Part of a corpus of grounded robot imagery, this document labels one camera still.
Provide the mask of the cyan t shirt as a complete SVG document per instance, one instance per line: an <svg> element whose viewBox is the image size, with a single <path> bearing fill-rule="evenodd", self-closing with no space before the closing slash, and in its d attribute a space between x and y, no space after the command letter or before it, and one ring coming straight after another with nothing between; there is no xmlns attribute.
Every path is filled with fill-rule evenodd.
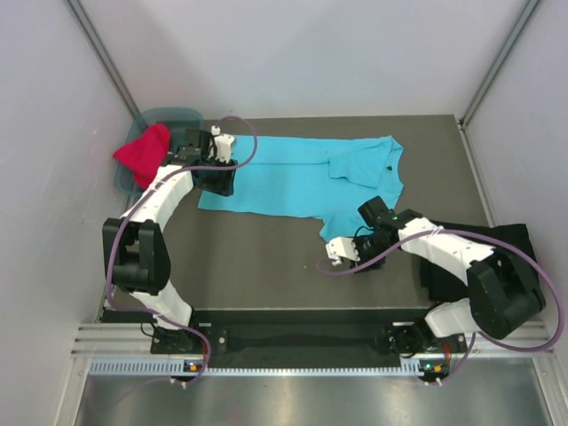
<svg viewBox="0 0 568 426"><path fill-rule="evenodd" d="M398 174L403 146L392 136L356 139L239 135L234 193L205 192L204 210L316 218L324 241L348 237L364 226L358 212L379 196L394 209L404 185Z"/></svg>

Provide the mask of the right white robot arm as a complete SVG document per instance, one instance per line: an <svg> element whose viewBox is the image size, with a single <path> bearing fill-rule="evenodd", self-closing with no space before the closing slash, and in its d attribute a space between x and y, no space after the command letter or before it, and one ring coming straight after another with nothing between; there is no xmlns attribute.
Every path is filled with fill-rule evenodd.
<svg viewBox="0 0 568 426"><path fill-rule="evenodd" d="M501 340L546 306L536 271L508 248L450 232L422 214L395 213L379 196L358 208L373 232L355 239L359 261L399 249L456 279L466 295L431 309L414 329L416 344L434 351L450 335L483 332Z"/></svg>

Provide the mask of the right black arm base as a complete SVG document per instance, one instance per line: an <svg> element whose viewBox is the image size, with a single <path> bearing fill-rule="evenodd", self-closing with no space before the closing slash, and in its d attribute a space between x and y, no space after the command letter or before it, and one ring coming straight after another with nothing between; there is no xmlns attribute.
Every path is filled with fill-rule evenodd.
<svg viewBox="0 0 568 426"><path fill-rule="evenodd" d="M407 359L420 354L461 354L468 349L464 335L435 337L425 325L414 322L387 325L385 337L390 351Z"/></svg>

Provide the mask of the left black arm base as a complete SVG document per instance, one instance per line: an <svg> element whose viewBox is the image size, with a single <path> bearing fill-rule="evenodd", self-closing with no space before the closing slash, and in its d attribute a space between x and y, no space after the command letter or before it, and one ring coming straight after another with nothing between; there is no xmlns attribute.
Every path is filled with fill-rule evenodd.
<svg viewBox="0 0 568 426"><path fill-rule="evenodd" d="M183 329L172 329L158 325L156 318L150 314L142 316L143 334L150 336L152 354L186 355L208 353L203 339ZM230 326L213 319L210 312L197 311L193 314L189 326L196 329L208 339L213 355L227 352Z"/></svg>

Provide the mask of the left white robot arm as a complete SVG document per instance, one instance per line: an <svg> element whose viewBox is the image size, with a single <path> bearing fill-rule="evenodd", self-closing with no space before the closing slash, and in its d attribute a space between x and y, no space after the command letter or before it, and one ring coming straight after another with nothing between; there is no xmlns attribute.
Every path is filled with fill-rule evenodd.
<svg viewBox="0 0 568 426"><path fill-rule="evenodd" d="M163 230L179 203L195 188L231 196L239 163L233 159L234 135L217 126L189 129L176 150L159 144L157 157L146 162L146 189L118 218L103 224L106 299L119 289L150 313L159 327L171 329L170 340L181 351L195 350L200 329L192 325L193 307L171 282L171 261Z"/></svg>

